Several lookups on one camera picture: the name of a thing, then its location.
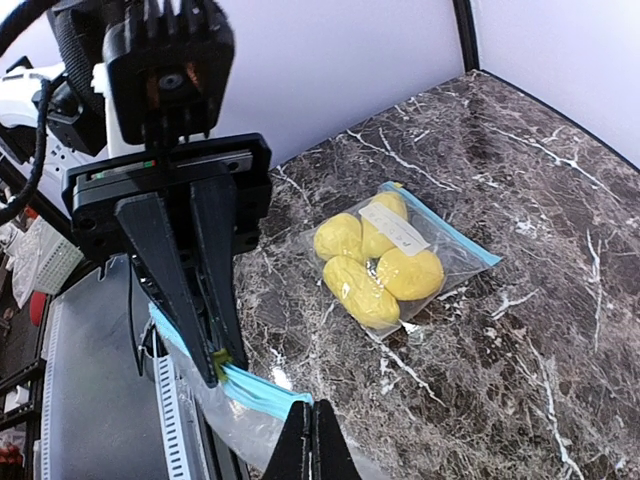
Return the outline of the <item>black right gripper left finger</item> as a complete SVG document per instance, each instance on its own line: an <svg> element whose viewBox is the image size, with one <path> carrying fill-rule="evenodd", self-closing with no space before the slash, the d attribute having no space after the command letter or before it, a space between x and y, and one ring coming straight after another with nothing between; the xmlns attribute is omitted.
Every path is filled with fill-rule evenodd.
<svg viewBox="0 0 640 480"><path fill-rule="evenodd" d="M262 480L308 480L311 431L312 407L306 402L294 402Z"/></svg>

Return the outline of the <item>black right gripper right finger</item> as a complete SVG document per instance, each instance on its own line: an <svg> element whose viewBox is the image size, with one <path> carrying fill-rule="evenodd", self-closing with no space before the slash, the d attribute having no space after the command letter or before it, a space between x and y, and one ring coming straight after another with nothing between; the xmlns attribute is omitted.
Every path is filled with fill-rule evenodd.
<svg viewBox="0 0 640 480"><path fill-rule="evenodd" d="M331 403L316 402L311 420L311 478L361 480Z"/></svg>

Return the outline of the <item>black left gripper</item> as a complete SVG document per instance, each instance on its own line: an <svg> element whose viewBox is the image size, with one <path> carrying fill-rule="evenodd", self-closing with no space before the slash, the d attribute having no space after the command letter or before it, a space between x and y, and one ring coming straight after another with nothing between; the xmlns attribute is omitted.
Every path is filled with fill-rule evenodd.
<svg viewBox="0 0 640 480"><path fill-rule="evenodd" d="M192 213L216 348L247 368L233 253L258 244L259 222L271 203L271 156L264 137L251 133L86 164L69 169L63 180L62 199L85 257L104 263L130 247L149 281L148 295L181 335L209 387L218 378L178 248L195 246Z"/></svg>

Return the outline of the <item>small clear zip bag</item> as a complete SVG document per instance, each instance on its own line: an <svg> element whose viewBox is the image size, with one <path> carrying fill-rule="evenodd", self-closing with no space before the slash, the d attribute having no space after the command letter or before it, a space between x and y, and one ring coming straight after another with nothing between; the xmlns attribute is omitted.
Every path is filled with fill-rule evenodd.
<svg viewBox="0 0 640 480"><path fill-rule="evenodd" d="M217 363L222 379L215 387L209 387L170 321L154 304L149 305L149 314L178 375L194 394L209 426L241 460L264 474L291 405L302 401L313 408L320 399L285 389L226 360ZM388 477L352 442L345 441L361 479Z"/></svg>

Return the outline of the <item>yellow toy lemon back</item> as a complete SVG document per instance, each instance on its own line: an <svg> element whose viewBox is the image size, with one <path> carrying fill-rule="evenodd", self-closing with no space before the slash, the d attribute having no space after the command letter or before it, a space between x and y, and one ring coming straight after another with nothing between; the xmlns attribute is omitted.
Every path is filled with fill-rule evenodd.
<svg viewBox="0 0 640 480"><path fill-rule="evenodd" d="M328 261L336 256L347 256L360 264L365 263L362 252L362 226L349 213L340 213L323 222L313 236L314 251Z"/></svg>

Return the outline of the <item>yellow toy lemon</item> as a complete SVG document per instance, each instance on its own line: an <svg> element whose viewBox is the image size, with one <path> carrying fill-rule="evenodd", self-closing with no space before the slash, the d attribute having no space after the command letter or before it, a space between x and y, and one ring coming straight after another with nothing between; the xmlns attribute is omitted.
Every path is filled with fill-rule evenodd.
<svg viewBox="0 0 640 480"><path fill-rule="evenodd" d="M397 300L416 301L439 292L445 272L439 257L429 250L408 256L394 248L379 258L376 277Z"/></svg>
<svg viewBox="0 0 640 480"><path fill-rule="evenodd" d="M379 258L393 249L395 244L389 234L394 234L397 219L408 219L404 200L394 192L377 194L358 213L362 224L362 251L368 258Z"/></svg>
<svg viewBox="0 0 640 480"><path fill-rule="evenodd" d="M314 251L328 261L336 256L347 256L360 264L365 263L362 252L362 226L349 213L340 213L323 222L313 236Z"/></svg>

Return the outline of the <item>yellow toy lemon front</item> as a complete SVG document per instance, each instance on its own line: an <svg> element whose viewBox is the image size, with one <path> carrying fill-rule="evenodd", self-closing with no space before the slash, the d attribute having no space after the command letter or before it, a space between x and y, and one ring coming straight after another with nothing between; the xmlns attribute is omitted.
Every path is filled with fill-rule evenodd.
<svg viewBox="0 0 640 480"><path fill-rule="evenodd" d="M408 219L404 200L394 192L377 194L358 213L362 224L362 251L368 258L379 258L393 249L395 244L389 234L394 234L397 219Z"/></svg>

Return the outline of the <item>large clear zip bag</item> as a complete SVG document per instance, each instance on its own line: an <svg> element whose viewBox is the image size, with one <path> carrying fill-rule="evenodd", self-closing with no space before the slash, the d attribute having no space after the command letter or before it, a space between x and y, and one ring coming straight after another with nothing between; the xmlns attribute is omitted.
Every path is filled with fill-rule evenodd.
<svg viewBox="0 0 640 480"><path fill-rule="evenodd" d="M379 340L501 260L397 182L305 231L300 244L335 300Z"/></svg>

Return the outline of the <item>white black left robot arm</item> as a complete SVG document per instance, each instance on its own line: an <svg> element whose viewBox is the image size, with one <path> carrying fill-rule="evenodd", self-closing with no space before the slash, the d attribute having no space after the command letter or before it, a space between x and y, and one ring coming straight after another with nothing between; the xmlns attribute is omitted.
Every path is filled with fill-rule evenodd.
<svg viewBox="0 0 640 480"><path fill-rule="evenodd" d="M74 159L61 188L70 240L97 264L128 256L213 387L223 362L248 365L233 259L258 245L272 194L263 136L213 136L231 24L215 1L23 1L1 23L2 47L44 16L61 63L21 59L1 80L2 129L35 134L1 218L37 195L47 161Z"/></svg>

